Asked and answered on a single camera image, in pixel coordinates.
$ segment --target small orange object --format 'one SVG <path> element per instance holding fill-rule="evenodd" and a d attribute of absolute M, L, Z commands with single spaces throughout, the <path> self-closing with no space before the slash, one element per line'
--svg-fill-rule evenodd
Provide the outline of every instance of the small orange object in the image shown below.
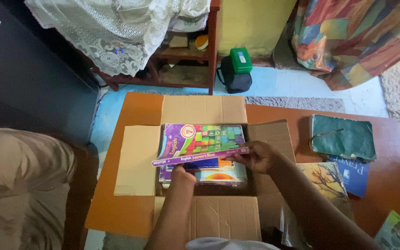
<path fill-rule="evenodd" d="M 208 35 L 200 35 L 196 39 L 196 48 L 202 50 L 208 46 Z"/>

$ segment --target book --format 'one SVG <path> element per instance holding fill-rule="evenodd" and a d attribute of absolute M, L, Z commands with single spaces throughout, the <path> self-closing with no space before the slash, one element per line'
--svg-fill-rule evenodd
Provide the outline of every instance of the book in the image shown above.
<path fill-rule="evenodd" d="M 364 197 L 370 164 L 362 162 L 362 158 L 345 159 L 337 155 L 329 155 L 328 160 L 336 162 L 347 192 Z"/>
<path fill-rule="evenodd" d="M 167 167 L 160 167 L 159 176 L 159 182 L 165 188 L 171 183 L 172 173 Z M 231 161 L 225 161 L 222 167 L 216 169 L 186 169 L 186 172 L 195 175 L 201 184 L 239 186 L 248 180 L 245 165 Z"/>
<path fill-rule="evenodd" d="M 400 250 L 400 215 L 394 210 L 386 218 L 374 241 L 384 250 Z"/>
<path fill-rule="evenodd" d="M 175 167 L 175 164 L 167 165 L 166 169 L 168 171 L 172 171 Z M 214 158 L 208 160 L 201 160 L 195 162 L 186 162 L 183 165 L 184 169 L 220 169 L 220 170 L 231 170 L 234 168 L 234 165 L 231 164 L 231 161 L 226 161 L 223 158 Z"/>
<path fill-rule="evenodd" d="M 310 147 L 314 152 L 347 159 L 376 160 L 371 122 L 312 115 Z"/>
<path fill-rule="evenodd" d="M 314 184 L 319 192 L 324 195 L 340 212 L 354 221 L 347 191 L 342 176 L 335 162 L 302 163 L 297 164 L 303 174 Z M 297 222 L 291 209 L 285 204 L 282 209 L 283 221 L 282 244 L 297 249 L 312 249 L 303 235 L 303 228 Z"/>
<path fill-rule="evenodd" d="M 249 152 L 240 125 L 166 124 L 160 156 L 152 166 L 214 159 Z"/>

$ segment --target white sleeve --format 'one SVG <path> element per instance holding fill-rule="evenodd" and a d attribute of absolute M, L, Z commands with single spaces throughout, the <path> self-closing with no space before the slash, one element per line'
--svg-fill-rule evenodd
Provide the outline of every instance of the white sleeve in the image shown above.
<path fill-rule="evenodd" d="M 216 237 L 198 238 L 186 243 L 187 250 L 279 250 L 277 247 L 260 241 L 228 240 Z"/>

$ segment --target lace cloth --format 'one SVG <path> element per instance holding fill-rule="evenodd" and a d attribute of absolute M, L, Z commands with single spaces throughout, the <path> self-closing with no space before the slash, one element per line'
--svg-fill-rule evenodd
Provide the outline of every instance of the lace cloth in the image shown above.
<path fill-rule="evenodd" d="M 135 76 L 163 41 L 173 17 L 205 19 L 210 3 L 211 0 L 25 0 L 43 28 L 56 28 L 111 76 Z"/>

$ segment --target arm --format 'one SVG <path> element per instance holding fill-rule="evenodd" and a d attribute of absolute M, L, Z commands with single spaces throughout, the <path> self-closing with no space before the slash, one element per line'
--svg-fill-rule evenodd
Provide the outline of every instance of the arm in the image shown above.
<path fill-rule="evenodd" d="M 145 250 L 186 249 L 186 229 L 196 181 L 182 166 L 174 168 L 160 217 Z"/>
<path fill-rule="evenodd" d="M 322 196 L 286 156 L 260 141 L 242 146 L 248 146 L 250 154 L 227 159 L 270 175 L 316 249 L 334 249 L 335 246 L 338 249 L 379 249 L 372 238 Z"/>

